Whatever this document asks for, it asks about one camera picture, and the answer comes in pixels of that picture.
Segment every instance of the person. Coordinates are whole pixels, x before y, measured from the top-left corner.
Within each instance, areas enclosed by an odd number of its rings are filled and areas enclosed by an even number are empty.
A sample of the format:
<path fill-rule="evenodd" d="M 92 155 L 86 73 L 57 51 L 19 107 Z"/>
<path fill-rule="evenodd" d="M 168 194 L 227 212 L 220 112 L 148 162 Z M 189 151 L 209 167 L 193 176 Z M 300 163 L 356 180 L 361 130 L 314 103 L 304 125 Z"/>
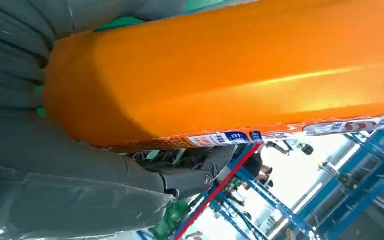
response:
<path fill-rule="evenodd" d="M 308 144 L 307 142 L 298 140 L 296 138 L 285 139 L 282 141 L 286 145 L 286 147 L 288 148 L 287 150 L 283 149 L 283 147 L 279 146 L 277 143 L 275 143 L 273 141 L 267 142 L 266 146 L 268 148 L 276 149 L 277 151 L 279 151 L 283 155 L 289 155 L 289 153 L 291 151 L 294 151 L 294 150 L 301 150 L 306 155 L 311 155 L 314 152 L 314 148 L 310 144 Z"/>
<path fill-rule="evenodd" d="M 242 165 L 255 179 L 257 179 L 261 184 L 273 187 L 273 181 L 269 180 L 270 174 L 273 171 L 272 167 L 263 164 L 263 159 L 261 158 L 261 152 L 264 145 L 262 144 Z M 249 189 L 249 186 L 244 183 L 243 186 L 245 189 Z"/>
<path fill-rule="evenodd" d="M 45 83 L 59 39 L 118 17 L 175 16 L 185 2 L 0 0 L 0 239 L 107 235 L 162 219 L 173 198 L 161 176 L 39 117 L 43 100 L 35 87 Z"/>

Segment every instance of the red stripe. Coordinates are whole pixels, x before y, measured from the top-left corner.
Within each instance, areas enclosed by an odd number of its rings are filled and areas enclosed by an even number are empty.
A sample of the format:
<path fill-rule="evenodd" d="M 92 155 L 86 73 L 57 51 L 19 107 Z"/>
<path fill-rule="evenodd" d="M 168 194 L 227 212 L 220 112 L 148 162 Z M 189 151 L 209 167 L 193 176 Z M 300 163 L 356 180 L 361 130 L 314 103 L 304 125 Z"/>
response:
<path fill-rule="evenodd" d="M 226 183 L 235 175 L 235 173 L 241 168 L 245 161 L 263 144 L 262 142 L 255 144 L 243 157 L 242 159 L 234 166 L 234 168 L 229 172 L 227 177 L 217 186 L 217 188 L 208 196 L 207 199 L 199 206 L 199 208 L 193 213 L 190 220 L 185 224 L 185 226 L 179 231 L 179 233 L 174 236 L 174 240 L 179 240 L 181 236 L 186 232 L 186 230 L 195 222 L 199 215 L 205 210 L 208 203 L 213 200 L 216 195 L 223 189 Z"/>

